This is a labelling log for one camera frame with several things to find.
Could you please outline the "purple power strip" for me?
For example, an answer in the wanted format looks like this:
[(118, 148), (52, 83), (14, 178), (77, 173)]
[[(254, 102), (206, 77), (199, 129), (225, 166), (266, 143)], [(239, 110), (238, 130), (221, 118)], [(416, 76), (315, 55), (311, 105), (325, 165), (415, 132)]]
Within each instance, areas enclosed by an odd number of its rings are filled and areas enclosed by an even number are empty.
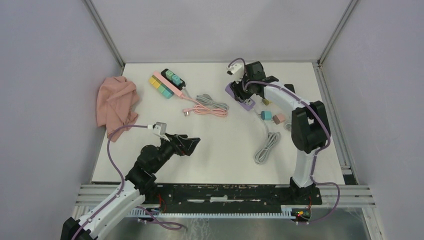
[(227, 94), (229, 94), (239, 105), (241, 105), (246, 111), (250, 111), (250, 110), (252, 110), (253, 108), (254, 108), (254, 106), (255, 106), (255, 104), (256, 104), (256, 102), (253, 100), (253, 99), (251, 99), (251, 98), (248, 98), (248, 99), (246, 99), (246, 100), (244, 100), (243, 102), (240, 102), (240, 101), (238, 101), (238, 100), (236, 100), (236, 97), (235, 97), (235, 94), (233, 93), (233, 91), (232, 91), (232, 89), (231, 89), (231, 87), (230, 87), (230, 83), (225, 87), (225, 92), (227, 93)]

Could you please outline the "yellow usb charger plug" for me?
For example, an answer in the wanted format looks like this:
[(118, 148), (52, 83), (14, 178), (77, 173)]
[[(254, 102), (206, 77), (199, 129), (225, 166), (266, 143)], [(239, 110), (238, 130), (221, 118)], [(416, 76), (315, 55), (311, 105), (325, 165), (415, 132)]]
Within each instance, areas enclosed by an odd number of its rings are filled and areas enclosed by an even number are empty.
[(265, 106), (268, 106), (268, 105), (270, 104), (270, 101), (269, 101), (269, 100), (267, 100), (267, 99), (265, 99), (265, 98), (263, 98), (263, 99), (261, 100), (261, 103), (262, 103), (262, 104), (264, 104)]

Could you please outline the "teal usb charger plug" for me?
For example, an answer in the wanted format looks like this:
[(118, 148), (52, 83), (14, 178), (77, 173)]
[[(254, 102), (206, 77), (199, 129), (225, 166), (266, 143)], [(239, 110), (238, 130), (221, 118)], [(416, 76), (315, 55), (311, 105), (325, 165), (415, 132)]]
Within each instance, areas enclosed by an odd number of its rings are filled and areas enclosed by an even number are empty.
[(260, 118), (263, 121), (271, 121), (273, 119), (273, 114), (271, 111), (261, 111), (260, 112)]

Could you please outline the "pink power strip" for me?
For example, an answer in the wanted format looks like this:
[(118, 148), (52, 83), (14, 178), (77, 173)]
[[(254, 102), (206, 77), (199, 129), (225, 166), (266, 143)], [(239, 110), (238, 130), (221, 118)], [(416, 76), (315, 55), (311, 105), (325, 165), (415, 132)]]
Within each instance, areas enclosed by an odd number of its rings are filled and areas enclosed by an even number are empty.
[(164, 84), (168, 89), (170, 89), (179, 98), (183, 99), (183, 98), (186, 97), (185, 94), (181, 90), (179, 90), (177, 87), (175, 87), (170, 81), (165, 79), (159, 72), (154, 71), (152, 75), (154, 77), (156, 77), (162, 84)]

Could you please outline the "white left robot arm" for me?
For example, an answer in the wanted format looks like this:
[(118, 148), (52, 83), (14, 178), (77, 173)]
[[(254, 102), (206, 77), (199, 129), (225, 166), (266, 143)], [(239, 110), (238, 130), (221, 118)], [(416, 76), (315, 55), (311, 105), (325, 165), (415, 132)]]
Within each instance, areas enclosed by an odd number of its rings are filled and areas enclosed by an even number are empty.
[(185, 134), (165, 134), (160, 145), (144, 146), (134, 166), (121, 184), (93, 210), (79, 219), (68, 218), (61, 231), (62, 240), (102, 240), (144, 202), (156, 200), (155, 174), (172, 156), (190, 156), (201, 139)]

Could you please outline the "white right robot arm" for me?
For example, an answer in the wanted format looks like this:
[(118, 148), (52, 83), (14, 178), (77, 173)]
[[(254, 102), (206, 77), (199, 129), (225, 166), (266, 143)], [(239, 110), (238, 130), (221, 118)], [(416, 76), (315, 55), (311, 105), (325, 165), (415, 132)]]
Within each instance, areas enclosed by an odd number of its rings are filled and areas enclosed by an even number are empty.
[(301, 98), (275, 76), (267, 76), (259, 61), (245, 64), (235, 59), (227, 65), (226, 72), (236, 77), (228, 86), (237, 102), (246, 104), (252, 95), (257, 95), (291, 115), (290, 134), (297, 155), (288, 196), (293, 203), (302, 204), (316, 185), (312, 175), (317, 154), (331, 142), (324, 103)]

